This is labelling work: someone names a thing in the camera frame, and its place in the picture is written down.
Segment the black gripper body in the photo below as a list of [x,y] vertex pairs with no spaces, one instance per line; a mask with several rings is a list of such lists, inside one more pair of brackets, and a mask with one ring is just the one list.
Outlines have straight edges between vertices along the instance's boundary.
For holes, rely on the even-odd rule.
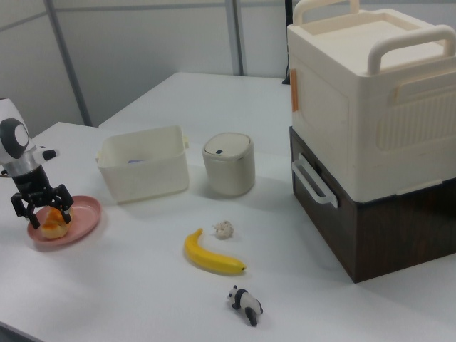
[[42,166],[24,175],[14,176],[12,180],[19,191],[11,197],[14,207],[22,207],[22,201],[32,202],[35,207],[44,207],[51,203],[51,186]]

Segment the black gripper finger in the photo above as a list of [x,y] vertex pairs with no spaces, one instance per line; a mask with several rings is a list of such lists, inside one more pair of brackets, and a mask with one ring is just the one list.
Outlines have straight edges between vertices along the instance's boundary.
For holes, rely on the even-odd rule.
[[50,203],[48,205],[54,209],[57,209],[61,213],[63,221],[66,224],[69,224],[72,220],[70,210],[72,208],[74,200],[66,186],[64,184],[61,184],[57,187],[52,187],[49,190],[49,195]]
[[39,228],[39,220],[34,211],[37,208],[37,196],[35,194],[25,194],[17,192],[11,197],[11,203],[17,217],[26,218],[34,229]]

